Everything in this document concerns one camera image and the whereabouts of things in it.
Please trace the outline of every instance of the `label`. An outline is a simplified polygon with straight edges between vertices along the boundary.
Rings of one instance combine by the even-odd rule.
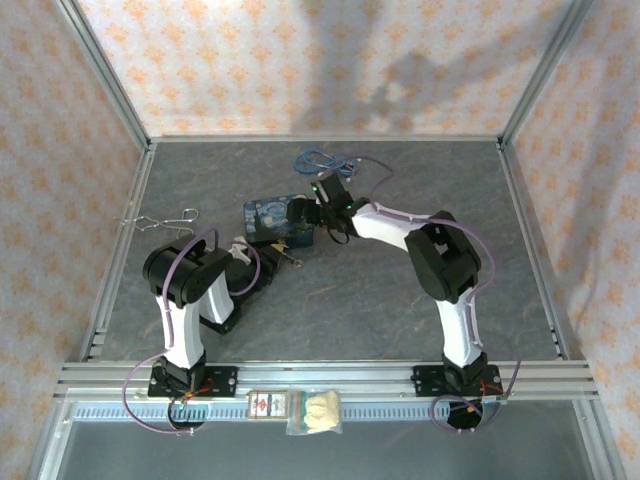
[[[289,393],[286,391],[249,392],[249,410],[251,420],[287,419]]]

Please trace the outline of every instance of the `floral fabric backdrop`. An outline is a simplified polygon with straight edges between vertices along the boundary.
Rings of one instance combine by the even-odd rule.
[[[80,0],[152,136],[499,133],[569,0]]]
[[[0,476],[22,479],[139,153],[53,1],[0,2],[0,85]]]
[[[640,4],[596,1],[515,142],[554,297],[640,471]]]

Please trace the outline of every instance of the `aluminum frame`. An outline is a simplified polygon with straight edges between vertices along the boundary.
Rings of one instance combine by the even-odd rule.
[[[569,10],[560,23],[558,31],[551,40],[551,44],[540,59],[540,63],[538,63],[520,100],[516,104],[516,108],[507,121],[502,135],[500,135],[504,145],[511,144],[515,138],[522,123],[540,96],[551,73],[558,65],[562,54],[566,51],[576,31],[582,24],[592,3],[593,0],[574,0],[569,7]]]
[[[136,145],[141,149],[142,155],[136,170],[135,178],[124,209],[123,218],[131,219],[138,214],[149,171],[153,161],[153,152],[160,142],[220,142],[220,141],[315,141],[318,136],[220,136],[220,137],[154,137],[149,138],[135,109],[125,90],[120,84],[115,72],[107,60],[104,51],[99,45],[95,33],[90,27],[82,9],[76,0],[55,0],[64,19],[68,22],[72,33],[86,55],[87,61],[98,77],[108,98],[112,102],[119,116],[124,121],[127,130]],[[565,358],[580,358],[579,349],[576,349],[574,339],[571,337],[571,329],[561,325],[555,311],[555,305],[549,295],[548,284],[540,268],[540,259],[535,248],[532,248],[531,225],[528,224],[521,203],[521,194],[514,181],[512,160],[514,151],[510,151],[511,145],[519,128],[539,97],[546,81],[553,69],[558,64],[562,54],[569,45],[575,32],[579,28],[593,0],[574,0],[567,11],[551,44],[547,48],[536,71],[530,79],[524,93],[519,100],[505,129],[497,140],[499,154],[507,183],[514,200],[514,206],[521,225],[521,229],[527,244],[530,260],[534,266],[534,274],[541,292],[545,312],[552,328],[554,340],[557,340],[560,352]],[[463,136],[410,136],[410,137],[368,137],[345,136],[334,137],[332,140],[360,140],[360,141],[495,141],[496,137],[486,135]],[[88,330],[82,350],[82,360],[99,358],[101,343],[109,323],[111,309],[120,282],[120,276],[126,253],[133,235],[132,225],[124,225],[118,231],[118,237],[113,249],[111,262],[102,285],[99,298],[92,312],[92,324]],[[382,402],[406,402],[415,401],[412,396],[412,386],[406,378],[407,368],[416,363],[423,362],[312,362],[312,363],[247,363],[241,365],[241,387],[250,388],[267,385],[299,386],[324,385],[335,383],[346,388],[344,401],[382,401]],[[513,362],[496,362],[503,369],[503,374],[513,368]],[[131,362],[100,362],[100,363],[70,363],[65,364],[60,381],[54,394],[55,401],[51,414],[43,429],[34,463],[29,471],[29,478],[54,478],[63,458],[64,450],[73,423],[73,412],[77,405],[87,401],[108,401],[118,396],[119,386],[124,380],[123,375],[133,366]],[[330,366],[347,368],[346,373],[336,376],[333,380],[325,376],[327,371],[337,373]],[[365,372],[375,372],[380,375],[380,369],[385,373],[385,378],[371,378],[366,382],[357,375]],[[260,372],[259,377],[252,375]],[[313,374],[315,380],[304,380],[304,377]],[[590,377],[588,364],[581,360],[558,360],[555,362],[523,362],[521,377],[516,383],[513,401],[527,400],[572,400],[577,419],[580,423],[583,441],[587,449],[589,461],[596,478],[625,478],[619,455],[617,454],[613,437],[606,422],[606,416],[602,405],[598,400],[597,389]],[[142,368],[139,376],[134,377],[129,397],[134,402],[149,402],[145,398],[149,367]]]
[[[235,398],[192,401],[205,421],[237,421],[246,405],[247,393],[258,389],[327,389],[338,388],[345,408],[371,405],[374,410],[415,409],[432,401],[415,397],[410,380],[416,364],[438,362],[244,362],[239,366]],[[503,381],[512,374],[514,362],[496,362]],[[114,402],[120,401],[122,383],[134,362],[66,363],[56,387],[55,406],[45,427],[45,441],[37,451],[29,478],[55,478],[66,450],[74,421],[131,421],[123,417]],[[141,367],[134,375],[128,399],[135,408],[162,421],[157,412],[166,411],[166,399],[148,398],[151,367]],[[590,466],[597,479],[624,478],[613,437],[603,422],[602,407],[589,365],[584,360],[526,361],[514,386],[510,401],[571,400],[577,414]],[[407,418],[425,421],[419,411]],[[374,414],[366,421],[388,421],[386,415]]]
[[[343,402],[416,401],[411,382],[415,365],[441,365],[441,362],[240,362],[236,397],[230,403],[246,402],[251,390],[335,388]],[[506,384],[515,362],[498,365]],[[66,363],[54,391],[54,398],[67,401],[110,402],[121,398],[125,377],[135,362]],[[146,398],[151,366],[142,366],[132,377],[127,398],[131,401],[163,403]],[[513,401],[595,400],[598,390],[584,360],[524,361],[512,390]]]
[[[498,149],[498,155],[500,156],[500,162],[502,163],[502,169],[507,179],[507,185],[511,192],[511,198],[513,200],[518,222],[522,230],[522,236],[524,237],[525,245],[527,247],[527,253],[529,254],[529,260],[533,267],[533,273],[538,284],[538,290],[540,291],[540,297],[542,299],[542,305],[544,307],[547,320],[549,321],[549,327],[551,328],[552,336],[558,346],[559,352],[563,358],[567,359],[581,359],[584,358],[579,347],[578,340],[576,339],[573,328],[568,322],[564,322],[561,319],[565,318],[558,314],[557,307],[552,298],[552,288],[546,277],[543,269],[538,249],[534,245],[533,228],[529,222],[527,215],[525,214],[525,208],[522,202],[523,194],[516,181],[514,169],[517,168],[517,161],[512,159],[515,157],[515,148],[510,145],[505,148],[504,143],[496,144]]]
[[[145,150],[149,145],[149,135],[82,8],[76,0],[55,0],[55,3],[131,138],[139,150]]]
[[[150,149],[145,149],[138,160],[131,187],[129,188],[127,203],[120,218],[122,221],[116,233],[116,242],[113,246],[104,276],[102,277],[100,290],[98,291],[96,302],[91,311],[89,327],[82,342],[80,361],[86,361],[90,356],[96,332],[101,329],[106,333],[109,327],[111,312],[118,293],[118,287],[120,286],[120,279],[127,259],[129,245],[131,245],[131,239],[135,231],[132,219],[137,217],[140,211],[142,198],[149,179],[149,172],[153,164],[154,153],[155,146]]]
[[[168,135],[150,144],[207,142],[493,142],[496,135]]]

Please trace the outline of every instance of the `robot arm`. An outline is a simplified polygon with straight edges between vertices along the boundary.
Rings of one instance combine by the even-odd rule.
[[[360,238],[379,240],[405,252],[409,252],[409,246],[411,246],[412,260],[421,255],[417,250],[420,242],[423,241],[422,235],[420,235],[420,228],[424,224],[416,224],[409,220],[385,216],[383,213],[376,211],[371,204],[365,204],[360,207],[351,218],[351,221],[355,233]],[[433,279],[421,272],[423,267],[420,264],[420,259],[414,263],[414,268],[418,278],[421,279],[420,283],[423,284],[423,288],[427,285],[425,290],[431,290],[431,292],[427,291],[427,293],[433,297],[433,288],[428,286],[429,283],[433,282]],[[482,354],[482,350],[472,341],[472,338],[477,338],[476,332],[469,331],[469,325],[475,324],[475,318],[471,319],[472,321],[468,321],[469,319],[467,318],[469,314],[475,317],[475,304],[473,301],[469,308],[467,308],[466,304],[472,289],[473,285],[466,288],[460,295],[457,295],[457,301],[455,302],[451,301],[454,300],[455,295],[446,295],[444,292],[439,295],[444,297],[443,299],[436,299],[444,332],[443,355],[453,365],[460,368],[471,365]]]
[[[167,350],[161,359],[162,371],[176,391],[197,389],[204,380],[206,356],[200,339],[200,323],[221,335],[228,333],[240,317],[242,303],[270,282],[279,260],[277,252],[271,252],[270,247],[257,249],[259,258],[251,260],[238,248],[208,251],[204,240],[196,243],[178,264],[169,283],[172,320],[169,325],[162,288],[171,264],[193,238],[194,235],[187,235],[155,250],[143,267],[143,276],[162,313]],[[257,272],[258,261],[260,272]],[[227,283],[237,289],[238,282],[244,284],[247,277],[255,275],[259,277],[254,288],[232,299]]]
[[[437,223],[438,219],[455,221],[453,216],[441,211],[430,217],[432,222],[415,222],[403,212],[376,208],[367,199],[354,201],[335,172],[323,174],[312,182],[312,188],[317,201],[294,200],[289,204],[289,219],[305,218],[408,252],[420,285],[436,301],[440,313],[447,382],[461,390],[476,380],[487,365],[487,356],[474,330],[475,303],[469,297],[478,283],[481,262],[462,231]]]

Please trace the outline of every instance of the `gray table surface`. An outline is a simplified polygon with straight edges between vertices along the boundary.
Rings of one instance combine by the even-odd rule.
[[[520,226],[495,145],[490,142],[241,142],[159,144],[140,214],[177,218],[197,208],[196,231],[215,224],[222,242],[244,234],[248,200],[312,194],[294,158],[308,148],[369,154],[395,177],[376,194],[391,208],[444,209],[480,232],[498,260],[495,284],[477,299],[480,334],[490,358],[556,357]],[[354,198],[384,175],[365,162]],[[163,346],[160,311],[143,280],[146,257],[175,231],[136,231],[102,350],[103,360],[140,360]],[[481,279],[489,273],[483,259]],[[251,299],[236,328],[221,337],[201,326],[209,361],[439,360],[443,335],[435,303],[416,279],[408,255],[381,242],[333,243],[315,232],[313,247],[291,252],[302,268],[283,263],[271,286]]]

